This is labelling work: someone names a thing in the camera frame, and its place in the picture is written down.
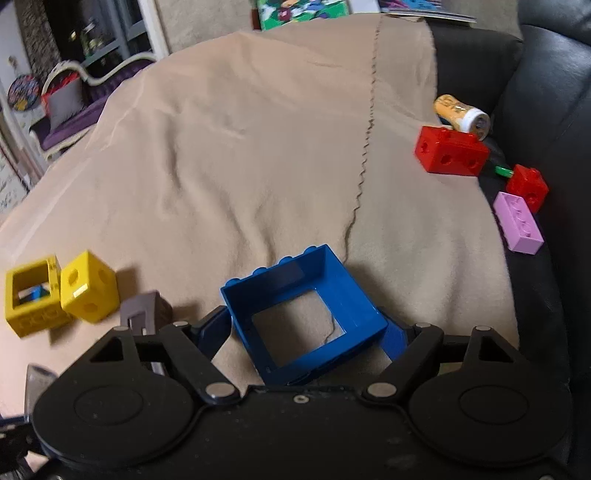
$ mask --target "red lego brick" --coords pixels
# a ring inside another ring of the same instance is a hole
[[[507,182],[507,193],[523,197],[530,212],[537,213],[550,189],[535,168],[516,165],[513,176]]]
[[[414,154],[430,173],[476,177],[490,151],[474,134],[423,127]]]

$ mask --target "yellow cube with holes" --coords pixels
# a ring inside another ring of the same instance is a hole
[[[61,308],[96,323],[119,308],[115,272],[86,250],[61,272]]]
[[[61,308],[60,266],[55,255],[7,272],[4,316],[21,338],[72,320]]]

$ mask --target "gray pillow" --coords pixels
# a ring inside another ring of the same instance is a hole
[[[72,80],[47,99],[51,130],[80,112],[86,105],[82,98],[82,79]]]

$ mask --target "purple bench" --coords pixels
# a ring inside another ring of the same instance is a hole
[[[88,133],[90,127],[99,121],[111,93],[124,80],[132,78],[155,61],[156,57],[152,53],[138,53],[117,65],[100,79],[91,77],[84,67],[76,61],[63,61],[56,65],[47,78],[42,93],[46,93],[52,85],[61,82],[72,72],[78,72],[84,83],[87,106],[53,131],[49,117],[46,116],[31,126],[29,135],[40,154],[49,160],[53,154],[78,142]]]

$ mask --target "green peg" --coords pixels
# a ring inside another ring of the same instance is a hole
[[[507,177],[508,179],[513,176],[513,170],[509,168],[495,167],[495,173],[501,177]]]

